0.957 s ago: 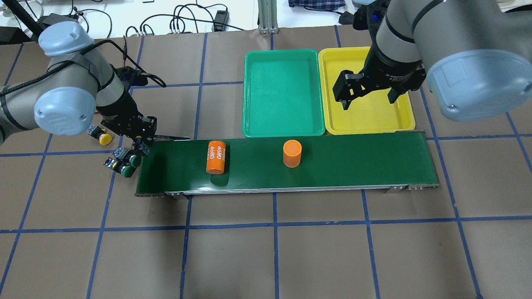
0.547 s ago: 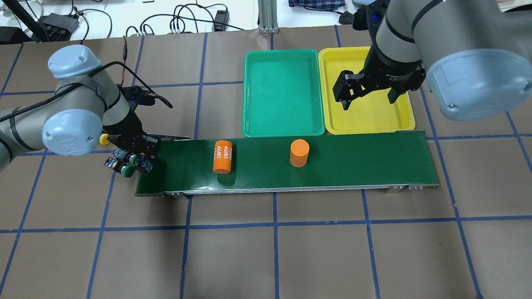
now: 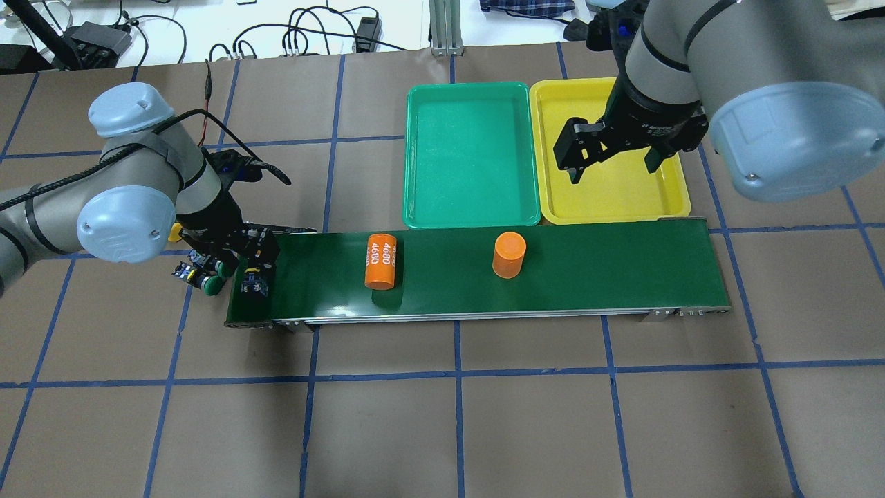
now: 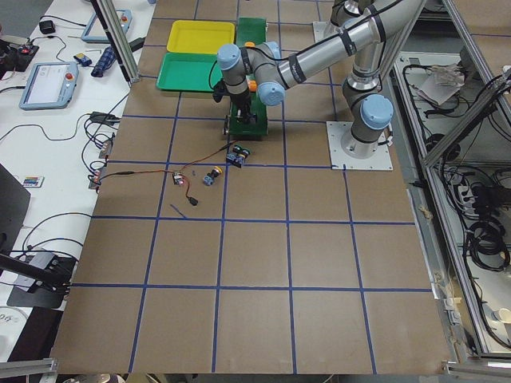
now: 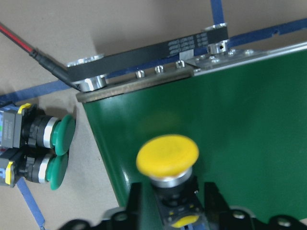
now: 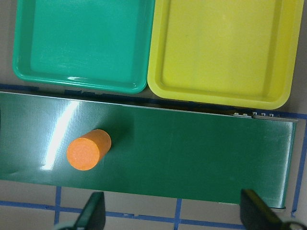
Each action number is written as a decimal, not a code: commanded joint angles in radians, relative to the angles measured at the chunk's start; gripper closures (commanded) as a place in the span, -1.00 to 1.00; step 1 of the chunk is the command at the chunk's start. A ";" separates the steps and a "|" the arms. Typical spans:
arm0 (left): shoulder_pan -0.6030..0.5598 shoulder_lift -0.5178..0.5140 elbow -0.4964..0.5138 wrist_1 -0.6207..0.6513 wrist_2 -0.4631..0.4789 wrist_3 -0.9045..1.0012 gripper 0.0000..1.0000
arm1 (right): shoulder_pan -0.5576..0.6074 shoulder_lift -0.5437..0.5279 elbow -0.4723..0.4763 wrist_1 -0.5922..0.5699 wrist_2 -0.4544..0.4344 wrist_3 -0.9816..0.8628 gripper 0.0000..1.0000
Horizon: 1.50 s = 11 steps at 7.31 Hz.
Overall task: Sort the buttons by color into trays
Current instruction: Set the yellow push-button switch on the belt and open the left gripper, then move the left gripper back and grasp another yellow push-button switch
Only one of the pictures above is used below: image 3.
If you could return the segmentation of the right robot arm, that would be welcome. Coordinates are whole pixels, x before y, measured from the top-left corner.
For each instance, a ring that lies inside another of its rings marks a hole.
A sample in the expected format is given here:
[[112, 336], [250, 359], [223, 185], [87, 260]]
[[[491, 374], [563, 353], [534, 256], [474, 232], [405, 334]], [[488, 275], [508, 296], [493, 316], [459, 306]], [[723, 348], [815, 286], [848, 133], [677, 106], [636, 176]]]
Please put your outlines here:
[[824, 1], [617, 1], [602, 10], [619, 75], [597, 122], [553, 146], [578, 183], [646, 150], [654, 173], [710, 138], [734, 189], [760, 202], [840, 188], [883, 164], [883, 15]]

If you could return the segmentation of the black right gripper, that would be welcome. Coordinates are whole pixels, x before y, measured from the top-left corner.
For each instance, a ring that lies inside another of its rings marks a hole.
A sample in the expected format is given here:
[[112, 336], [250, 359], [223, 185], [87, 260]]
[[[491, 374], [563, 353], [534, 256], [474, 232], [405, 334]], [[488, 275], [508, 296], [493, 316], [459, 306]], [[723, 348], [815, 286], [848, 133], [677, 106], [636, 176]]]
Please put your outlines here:
[[678, 151], [698, 148], [709, 123], [699, 101], [667, 104], [639, 92], [626, 76], [617, 76], [606, 110], [596, 123], [569, 118], [555, 141], [555, 161], [578, 184], [587, 168], [624, 151], [650, 149], [644, 156], [649, 174]]

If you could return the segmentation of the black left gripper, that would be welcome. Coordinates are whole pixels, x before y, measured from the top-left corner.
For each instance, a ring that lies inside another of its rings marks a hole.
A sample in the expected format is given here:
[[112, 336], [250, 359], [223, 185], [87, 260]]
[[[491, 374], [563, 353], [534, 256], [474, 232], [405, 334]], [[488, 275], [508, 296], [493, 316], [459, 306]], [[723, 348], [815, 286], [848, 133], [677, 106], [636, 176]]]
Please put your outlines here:
[[207, 207], [181, 215], [183, 239], [202, 255], [245, 259], [244, 273], [271, 274], [279, 245], [269, 226], [246, 225], [231, 196], [218, 196]]

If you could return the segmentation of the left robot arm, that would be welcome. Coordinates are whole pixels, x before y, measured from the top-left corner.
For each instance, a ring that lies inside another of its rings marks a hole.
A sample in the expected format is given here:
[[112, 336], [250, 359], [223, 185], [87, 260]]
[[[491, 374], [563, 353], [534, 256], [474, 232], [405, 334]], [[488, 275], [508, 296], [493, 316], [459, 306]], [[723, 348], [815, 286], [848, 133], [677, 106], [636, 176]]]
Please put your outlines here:
[[246, 223], [230, 189], [263, 173], [284, 184], [278, 167], [239, 149], [208, 152], [183, 129], [203, 109], [176, 114], [159, 91], [142, 82], [105, 91], [88, 118], [106, 140], [94, 167], [49, 183], [2, 192], [2, 291], [44, 259], [87, 252], [104, 261], [141, 264], [160, 255], [174, 224], [191, 247], [174, 277], [213, 296], [242, 259], [246, 290], [268, 294], [279, 254], [272, 227]]

